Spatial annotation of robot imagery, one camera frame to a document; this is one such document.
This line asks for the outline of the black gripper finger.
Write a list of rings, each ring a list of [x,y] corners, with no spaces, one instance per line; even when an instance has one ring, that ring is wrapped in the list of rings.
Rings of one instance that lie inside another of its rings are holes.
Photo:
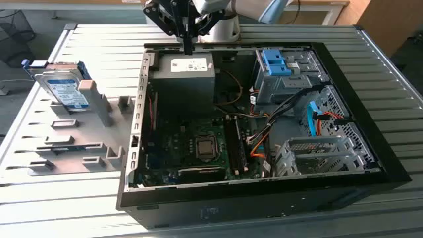
[[[225,3],[190,3],[187,22],[187,55],[195,49],[194,40],[205,36],[226,15]]]
[[[170,36],[175,35],[182,39],[185,54],[187,54],[187,28],[185,25],[186,15],[179,15],[178,11],[174,11],[174,14],[170,14],[165,8],[154,2],[154,0],[146,2],[143,12],[166,34]]]

